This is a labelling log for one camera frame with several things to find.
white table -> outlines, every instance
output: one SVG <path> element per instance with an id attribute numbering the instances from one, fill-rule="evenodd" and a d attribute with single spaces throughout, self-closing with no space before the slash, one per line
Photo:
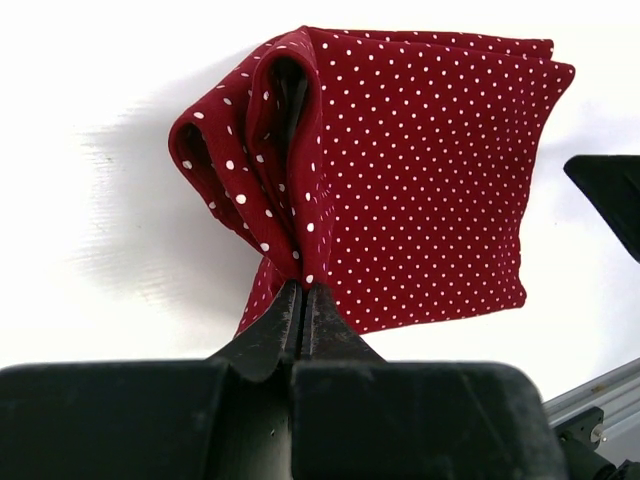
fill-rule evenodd
<path id="1" fill-rule="evenodd" d="M 231 339 L 259 257 L 209 216 L 167 132 L 248 48 L 304 23 L 551 37 L 577 70 L 544 132 L 522 226 L 526 306 L 367 335 L 380 354 L 513 364 L 545 399 L 640 357 L 640 265 L 562 172 L 578 153 L 640 153 L 632 7 L 585 7 L 571 25 L 574 7 L 550 0 L 529 13 L 495 1 L 281 0 L 277 15 L 266 2 L 218 3 L 0 7 L 0 366 L 202 357 Z"/>

red polka dot cloth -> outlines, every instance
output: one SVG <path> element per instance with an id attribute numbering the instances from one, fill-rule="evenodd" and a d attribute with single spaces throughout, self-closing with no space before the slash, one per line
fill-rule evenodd
<path id="1" fill-rule="evenodd" d="M 263 255 L 238 333 L 287 279 L 359 333 L 524 305 L 519 228 L 574 77 L 550 40 L 301 27 L 173 125 L 211 214 Z"/>

red cloth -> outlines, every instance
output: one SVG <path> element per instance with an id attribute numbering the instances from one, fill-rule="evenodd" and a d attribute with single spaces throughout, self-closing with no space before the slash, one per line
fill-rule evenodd
<path id="1" fill-rule="evenodd" d="M 574 77 L 552 51 L 550 40 L 301 27 L 188 108 L 170 133 L 176 165 L 264 255 L 238 331 L 289 278 L 329 284 L 359 333 L 521 307 L 538 141 Z M 308 81 L 290 144 L 287 59 Z"/>

white background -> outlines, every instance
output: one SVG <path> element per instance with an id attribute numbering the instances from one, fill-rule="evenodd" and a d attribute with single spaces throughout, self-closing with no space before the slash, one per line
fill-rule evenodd
<path id="1" fill-rule="evenodd" d="M 637 13 L 592 5 L 2 2 L 0 366 L 203 357 L 232 337 L 258 254 L 210 217 L 167 133 L 249 48 L 301 24 L 550 37 L 577 71 L 522 227 L 527 305 L 367 335 L 374 348 L 513 364 L 545 399 L 639 357 L 640 265 L 562 173 L 578 153 L 640 153 Z"/>

